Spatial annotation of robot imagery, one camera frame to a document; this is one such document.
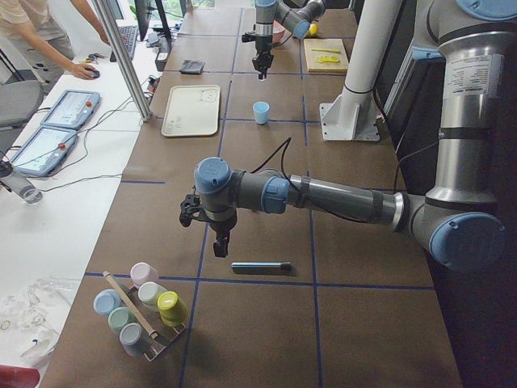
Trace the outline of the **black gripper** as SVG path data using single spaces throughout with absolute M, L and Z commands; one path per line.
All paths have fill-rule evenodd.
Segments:
M 272 46 L 259 47 L 256 45 L 255 49 L 256 55 L 252 59 L 252 64 L 258 70 L 258 79 L 267 78 L 267 70 L 271 68 L 273 62 Z
M 230 233 L 236 223 L 234 221 L 213 221 L 209 225 L 216 233 L 216 239 L 213 243 L 214 255 L 219 258 L 226 257 L 228 255 Z

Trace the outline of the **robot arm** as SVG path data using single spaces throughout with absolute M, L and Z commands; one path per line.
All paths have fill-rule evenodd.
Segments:
M 362 119 L 373 113 L 372 96 L 402 1 L 364 1 L 342 93 L 320 105 L 324 140 L 366 140 Z M 207 222 L 216 232 L 215 256 L 228 255 L 237 208 L 283 213 L 286 205 L 313 209 L 359 223 L 390 225 L 412 236 L 433 259 L 459 272 L 490 266 L 504 250 L 506 228 L 493 215 L 490 192 L 491 113 L 497 105 L 504 53 L 516 41 L 516 1 L 417 1 L 414 59 L 444 58 L 443 104 L 435 186 L 425 196 L 387 194 L 266 170 L 232 171 L 211 157 L 195 168 L 195 188 L 181 204 L 179 220 Z M 292 10 L 281 1 L 255 1 L 252 62 L 265 79 L 271 67 L 272 24 L 277 20 L 303 39 L 325 1 Z
M 256 55 L 252 59 L 252 64 L 258 72 L 258 79 L 265 80 L 274 59 L 271 53 L 274 22 L 302 40 L 309 31 L 310 24 L 324 15 L 326 1 L 308 1 L 297 9 L 285 5 L 283 1 L 275 0 L 258 0 L 254 2 L 254 6 L 254 29 L 242 35 L 242 42 L 254 42 Z

